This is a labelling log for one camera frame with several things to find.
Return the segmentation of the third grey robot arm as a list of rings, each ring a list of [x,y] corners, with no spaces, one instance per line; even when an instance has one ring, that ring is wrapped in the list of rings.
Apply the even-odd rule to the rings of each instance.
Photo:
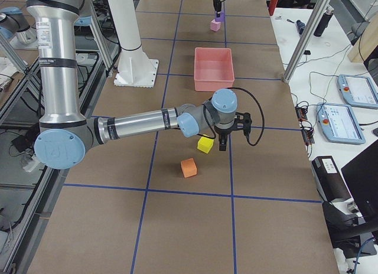
[[[1,34],[7,40],[16,36],[23,45],[37,40],[36,30],[30,26],[22,11],[15,6],[1,9]]]

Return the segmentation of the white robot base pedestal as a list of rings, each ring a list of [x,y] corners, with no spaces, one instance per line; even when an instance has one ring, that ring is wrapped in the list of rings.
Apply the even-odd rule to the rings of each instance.
[[[133,0],[107,1],[121,49],[115,85],[152,88],[159,61],[148,58],[142,48]]]

